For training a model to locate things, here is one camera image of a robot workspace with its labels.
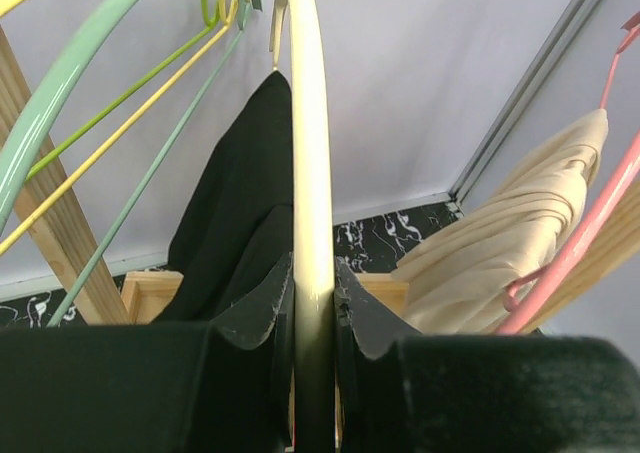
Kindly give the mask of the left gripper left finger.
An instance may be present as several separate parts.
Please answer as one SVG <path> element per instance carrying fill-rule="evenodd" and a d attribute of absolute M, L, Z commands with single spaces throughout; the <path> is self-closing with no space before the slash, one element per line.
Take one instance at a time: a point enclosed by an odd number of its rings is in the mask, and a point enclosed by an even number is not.
<path fill-rule="evenodd" d="M 293 280 L 283 256 L 209 321 L 6 329 L 5 452 L 281 452 Z"/>

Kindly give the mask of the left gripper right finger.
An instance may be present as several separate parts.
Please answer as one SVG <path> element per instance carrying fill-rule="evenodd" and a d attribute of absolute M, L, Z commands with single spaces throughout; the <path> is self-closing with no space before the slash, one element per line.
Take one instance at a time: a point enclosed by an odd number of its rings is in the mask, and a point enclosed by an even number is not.
<path fill-rule="evenodd" d="M 345 452 L 635 452 L 639 375 L 612 344 L 427 336 L 336 265 Z"/>

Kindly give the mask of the cream plastic hanger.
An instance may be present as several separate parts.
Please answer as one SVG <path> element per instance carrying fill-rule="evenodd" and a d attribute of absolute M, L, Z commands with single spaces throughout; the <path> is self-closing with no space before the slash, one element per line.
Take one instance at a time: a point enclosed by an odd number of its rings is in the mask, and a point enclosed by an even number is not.
<path fill-rule="evenodd" d="M 270 50 L 290 27 L 293 128 L 294 447 L 335 449 L 331 161 L 315 0 L 274 0 Z"/>

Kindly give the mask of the beige trousers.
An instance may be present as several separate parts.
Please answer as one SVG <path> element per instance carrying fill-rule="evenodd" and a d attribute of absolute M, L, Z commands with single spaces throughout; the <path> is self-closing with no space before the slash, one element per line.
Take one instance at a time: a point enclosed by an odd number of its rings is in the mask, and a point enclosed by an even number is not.
<path fill-rule="evenodd" d="M 483 204 L 401 258 L 403 319 L 424 334 L 489 333 L 505 287 L 546 265 L 580 222 L 608 135 L 596 109 L 529 152 Z"/>

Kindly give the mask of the black trousers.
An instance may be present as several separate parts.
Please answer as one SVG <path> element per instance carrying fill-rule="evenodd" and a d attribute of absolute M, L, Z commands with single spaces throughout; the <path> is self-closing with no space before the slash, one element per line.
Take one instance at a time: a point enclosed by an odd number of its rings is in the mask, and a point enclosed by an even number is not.
<path fill-rule="evenodd" d="M 293 247 L 291 89 L 272 72 L 216 144 L 168 251 L 182 282 L 161 321 L 209 320 Z"/>

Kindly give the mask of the pink plastic hanger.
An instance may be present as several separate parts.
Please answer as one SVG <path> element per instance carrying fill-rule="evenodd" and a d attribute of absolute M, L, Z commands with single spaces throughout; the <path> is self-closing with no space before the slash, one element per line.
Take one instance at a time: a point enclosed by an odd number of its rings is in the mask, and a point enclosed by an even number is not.
<path fill-rule="evenodd" d="M 530 333 L 639 252 L 639 138 L 635 137 L 554 259 L 511 282 L 496 334 Z"/>

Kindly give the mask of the green plastic hanger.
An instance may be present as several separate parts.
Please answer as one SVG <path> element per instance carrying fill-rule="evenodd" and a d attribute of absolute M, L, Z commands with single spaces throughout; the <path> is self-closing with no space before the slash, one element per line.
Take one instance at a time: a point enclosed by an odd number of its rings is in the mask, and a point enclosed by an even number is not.
<path fill-rule="evenodd" d="M 74 133 L 68 136 L 64 141 L 62 141 L 59 145 L 53 148 L 53 151 L 44 155 L 44 157 L 38 160 L 29 170 L 29 173 L 26 176 L 26 180 L 30 180 L 37 173 L 43 170 L 46 166 L 48 166 L 51 162 L 57 159 L 67 148 L 73 145 L 77 140 L 82 138 L 89 130 L 91 130 L 94 126 L 96 126 L 99 122 L 101 122 L 107 115 L 109 115 L 113 110 L 119 107 L 122 103 L 124 103 L 128 98 L 130 98 L 134 93 L 136 93 L 139 89 L 141 89 L 144 85 L 146 85 L 151 79 L 153 79 L 157 74 L 159 74 L 163 69 L 168 67 L 171 63 L 173 63 L 176 59 L 178 59 L 181 55 L 183 55 L 187 50 L 196 45 L 200 40 L 202 40 L 207 34 L 211 33 L 215 26 L 221 22 L 221 16 L 219 13 L 214 15 L 214 18 L 207 17 L 207 8 L 208 8 L 208 0 L 201 0 L 201 9 L 204 11 L 204 19 L 206 27 L 196 34 L 194 37 L 189 39 L 186 43 L 184 43 L 180 48 L 175 50 L 172 54 L 166 57 L 161 63 L 152 68 L 149 72 L 147 72 L 144 76 L 138 79 L 135 83 L 133 83 L 124 93 L 122 93 L 119 97 L 117 97 L 114 101 L 112 101 L 106 108 L 104 108 L 100 113 L 94 116 L 91 120 L 87 121 L 82 127 L 77 129 Z"/>

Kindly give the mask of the mint green hanger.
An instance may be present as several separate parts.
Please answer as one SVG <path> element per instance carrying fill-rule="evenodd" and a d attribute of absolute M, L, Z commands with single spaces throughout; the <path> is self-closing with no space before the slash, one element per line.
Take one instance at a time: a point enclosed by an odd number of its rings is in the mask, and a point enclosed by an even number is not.
<path fill-rule="evenodd" d="M 8 0 L 11 3 L 9 11 L 24 0 Z M 121 19 L 139 0 L 104 0 L 102 4 L 92 13 L 92 15 L 80 27 L 78 32 L 69 42 L 67 47 L 60 54 L 54 65 L 41 82 L 40 86 L 32 94 L 25 109 L 20 113 L 14 124 L 8 139 L 1 152 L 1 233 L 7 222 L 10 210 L 27 181 L 28 169 L 35 161 L 45 136 L 48 135 L 53 122 L 56 120 L 60 110 L 64 106 L 72 89 L 75 87 L 80 76 L 93 59 L 98 49 L 102 46 L 106 38 L 117 26 Z M 237 17 L 238 11 L 246 13 L 245 3 L 250 3 L 254 9 L 261 9 L 261 0 L 233 0 L 236 6 L 231 8 L 233 14 L 227 15 L 226 0 L 217 0 L 220 20 L 227 24 Z M 72 190 L 74 183 L 99 159 L 117 139 L 126 132 L 121 128 L 117 133 L 96 150 L 95 154 L 85 161 L 77 172 L 74 172 L 60 187 L 58 187 L 33 213 L 30 213 L 22 223 L 15 228 L 2 242 L 1 255 L 4 254 L 13 244 L 40 219 L 64 194 Z M 89 260 L 87 268 L 84 268 L 78 279 L 67 293 L 64 301 L 52 316 L 50 325 L 57 325 L 66 314 L 70 304 L 74 302 L 83 290 L 85 283 L 93 272 L 98 260 L 102 260 L 102 251 L 96 250 Z M 98 324 L 119 324 L 128 323 L 126 311 L 120 300 L 119 293 L 115 293 L 112 301 L 109 296 L 97 296 L 97 303 L 89 298 L 84 303 L 88 303 L 93 311 L 93 316 L 97 318 Z"/>

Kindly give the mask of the yellow plastic hanger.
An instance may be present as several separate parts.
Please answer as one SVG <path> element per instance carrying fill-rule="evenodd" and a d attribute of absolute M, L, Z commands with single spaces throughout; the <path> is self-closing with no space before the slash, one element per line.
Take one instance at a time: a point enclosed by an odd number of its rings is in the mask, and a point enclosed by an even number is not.
<path fill-rule="evenodd" d="M 24 182 L 35 175 L 29 169 L 44 137 L 57 118 L 79 77 L 115 26 L 139 0 L 105 0 L 87 19 L 29 100 L 1 152 L 1 223 Z M 178 69 L 92 155 L 1 242 L 6 252 L 229 30 L 238 0 L 217 0 L 216 19 L 223 23 L 214 37 Z"/>

